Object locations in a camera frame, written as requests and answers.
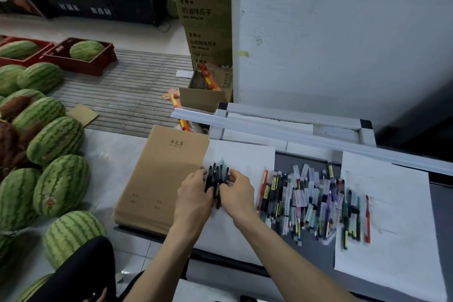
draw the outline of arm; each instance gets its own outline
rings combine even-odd
[[[220,185],[222,206],[252,246],[285,301],[358,301],[264,224],[255,210],[254,189],[249,178],[235,170],[230,173],[233,183]]]
[[[189,174],[178,189],[173,226],[125,302],[171,302],[187,258],[211,214],[212,187],[204,192],[204,170]]]

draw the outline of hand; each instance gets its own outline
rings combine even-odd
[[[214,201],[214,188],[205,193],[203,176],[205,170],[191,173],[181,183],[176,199],[173,226],[187,233],[193,241],[198,240]]]
[[[256,217],[255,190],[250,179],[236,170],[230,170],[230,183],[220,185],[222,206],[231,216],[236,227],[244,221]]]

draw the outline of cardboard box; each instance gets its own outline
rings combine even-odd
[[[184,28],[189,52],[213,57],[232,56],[231,29]]]
[[[207,135],[155,125],[114,208],[115,222],[167,234],[181,182],[201,168],[208,144]]]
[[[181,24],[231,30],[231,0],[176,0]]]
[[[219,68],[211,70],[211,73],[222,91],[207,90],[200,71],[196,71],[190,80],[189,87],[179,88],[182,106],[213,113],[220,102],[233,100],[233,70]]]
[[[206,56],[206,55],[191,55],[192,57],[192,66],[195,70],[198,64],[216,64],[217,66],[232,66],[233,65],[233,58],[231,55],[228,57],[213,57],[213,56]]]

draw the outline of white wall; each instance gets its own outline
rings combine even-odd
[[[453,80],[453,0],[233,0],[235,101],[396,121]]]

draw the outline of yellow tape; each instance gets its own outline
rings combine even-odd
[[[250,57],[250,54],[249,52],[245,51],[245,50],[240,50],[239,53],[238,53],[239,56],[245,56],[245,57]]]

